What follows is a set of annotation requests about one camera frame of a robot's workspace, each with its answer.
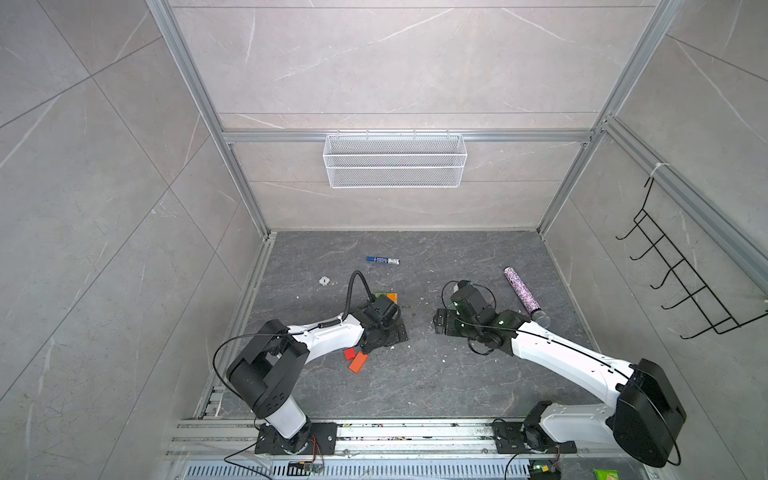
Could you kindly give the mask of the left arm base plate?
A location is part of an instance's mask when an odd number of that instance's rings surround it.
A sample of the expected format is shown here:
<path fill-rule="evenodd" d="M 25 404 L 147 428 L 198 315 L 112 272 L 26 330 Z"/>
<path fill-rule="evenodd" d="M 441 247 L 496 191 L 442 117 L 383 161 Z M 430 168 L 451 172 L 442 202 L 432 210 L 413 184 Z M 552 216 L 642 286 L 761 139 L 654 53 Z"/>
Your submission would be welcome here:
<path fill-rule="evenodd" d="M 293 437 L 285 438 L 270 425 L 259 428 L 254 447 L 256 454 L 331 455 L 335 451 L 339 425 L 333 422 L 309 422 Z"/>

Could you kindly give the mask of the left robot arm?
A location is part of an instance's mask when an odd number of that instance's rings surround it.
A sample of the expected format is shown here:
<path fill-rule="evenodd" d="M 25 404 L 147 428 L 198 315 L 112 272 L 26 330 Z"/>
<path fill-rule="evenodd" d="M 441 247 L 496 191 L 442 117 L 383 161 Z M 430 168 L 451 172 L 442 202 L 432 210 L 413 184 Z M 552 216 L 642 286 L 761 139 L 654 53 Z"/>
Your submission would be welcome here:
<path fill-rule="evenodd" d="M 223 386 L 243 401 L 281 448 L 298 453 L 312 440 L 312 422 L 292 396 L 305 365 L 341 352 L 353 372 L 360 371 L 371 352 L 408 340 L 400 306 L 390 296 L 375 295 L 362 272 L 349 279 L 343 311 L 330 319 L 304 325 L 286 325 L 274 319 L 246 339 L 226 369 L 212 369 Z"/>

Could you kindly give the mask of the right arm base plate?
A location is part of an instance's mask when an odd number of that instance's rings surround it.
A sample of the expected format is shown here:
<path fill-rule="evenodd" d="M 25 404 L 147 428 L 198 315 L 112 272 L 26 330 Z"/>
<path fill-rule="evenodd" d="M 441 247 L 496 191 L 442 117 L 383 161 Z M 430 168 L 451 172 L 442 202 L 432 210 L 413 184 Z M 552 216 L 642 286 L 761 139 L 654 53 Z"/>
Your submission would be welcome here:
<path fill-rule="evenodd" d="M 526 426 L 523 422 L 494 419 L 492 437 L 499 454 L 576 454 L 573 441 L 557 443 L 540 428 Z"/>

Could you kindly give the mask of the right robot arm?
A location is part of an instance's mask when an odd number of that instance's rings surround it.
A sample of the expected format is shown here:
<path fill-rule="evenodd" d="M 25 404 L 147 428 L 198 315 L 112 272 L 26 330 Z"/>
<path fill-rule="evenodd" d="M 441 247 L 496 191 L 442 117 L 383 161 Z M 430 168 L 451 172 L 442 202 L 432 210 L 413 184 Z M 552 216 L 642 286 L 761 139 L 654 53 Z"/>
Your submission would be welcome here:
<path fill-rule="evenodd" d="M 433 324 L 439 335 L 533 362 L 597 398 L 591 405 L 537 403 L 519 427 L 524 447 L 544 453 L 586 442 L 617 446 L 654 468 L 680 465 L 677 439 L 687 414 L 663 368 L 647 359 L 615 359 L 552 333 L 527 286 L 520 280 L 511 285 L 522 312 L 497 311 L 494 298 L 483 295 L 486 287 L 462 280 L 436 310 Z"/>

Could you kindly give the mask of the orange rectangular block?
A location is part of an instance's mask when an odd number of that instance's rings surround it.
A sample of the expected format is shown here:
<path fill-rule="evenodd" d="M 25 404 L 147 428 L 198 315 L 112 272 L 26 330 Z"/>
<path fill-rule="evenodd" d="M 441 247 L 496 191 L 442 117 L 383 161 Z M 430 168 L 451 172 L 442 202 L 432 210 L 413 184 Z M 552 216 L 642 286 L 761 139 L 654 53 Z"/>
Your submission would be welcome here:
<path fill-rule="evenodd" d="M 358 352 L 356 356 L 351 360 L 350 364 L 348 365 L 348 368 L 353 373 L 357 374 L 360 372 L 366 361 L 368 360 L 368 356 L 362 352 Z"/>

